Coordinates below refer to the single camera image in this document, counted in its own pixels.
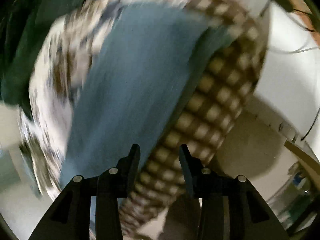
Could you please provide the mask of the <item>blue denim jeans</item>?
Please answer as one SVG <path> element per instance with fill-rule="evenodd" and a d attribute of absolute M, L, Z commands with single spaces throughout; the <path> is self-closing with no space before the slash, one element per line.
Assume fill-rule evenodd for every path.
<path fill-rule="evenodd" d="M 120 13 L 75 106 L 60 185 L 98 176 L 140 146 L 140 165 L 232 37 L 203 13 L 164 3 L 116 4 Z"/>

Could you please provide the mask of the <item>clear plastic storage bin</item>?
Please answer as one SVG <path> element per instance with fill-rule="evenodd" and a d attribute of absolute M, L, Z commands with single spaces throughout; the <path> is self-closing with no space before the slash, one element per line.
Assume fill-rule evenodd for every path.
<path fill-rule="evenodd" d="M 288 175 L 286 183 L 266 201 L 286 230 L 294 224 L 319 193 L 300 163 L 293 164 L 288 170 Z"/>

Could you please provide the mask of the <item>brown checkered blanket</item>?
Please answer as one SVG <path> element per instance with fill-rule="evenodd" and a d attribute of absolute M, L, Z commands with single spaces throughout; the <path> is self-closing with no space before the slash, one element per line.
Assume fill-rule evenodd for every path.
<path fill-rule="evenodd" d="M 253 93 L 265 59 L 270 15 L 260 13 L 263 2 L 250 8 L 243 1 L 189 0 L 188 8 L 226 24 L 235 40 L 212 55 L 179 118 L 140 170 L 119 210 L 125 236 L 133 236 L 185 192 L 179 146 L 186 144 L 208 165 Z"/>

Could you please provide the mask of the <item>white floral bed blanket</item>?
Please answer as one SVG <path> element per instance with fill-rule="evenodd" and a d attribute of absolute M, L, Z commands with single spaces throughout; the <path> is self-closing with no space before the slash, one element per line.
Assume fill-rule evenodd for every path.
<path fill-rule="evenodd" d="M 189 0 L 86 0 L 51 26 L 29 81 L 33 119 L 20 115 L 20 132 L 30 148 L 41 193 L 55 199 L 71 130 L 73 110 L 86 76 L 122 4 L 165 3 L 183 7 Z"/>

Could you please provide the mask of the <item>dark green garment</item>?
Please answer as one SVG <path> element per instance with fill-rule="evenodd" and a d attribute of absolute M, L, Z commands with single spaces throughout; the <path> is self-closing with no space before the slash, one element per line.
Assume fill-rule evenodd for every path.
<path fill-rule="evenodd" d="M 44 40 L 56 19 L 86 0 L 15 0 L 1 20 L 1 101 L 33 118 L 29 81 Z"/>

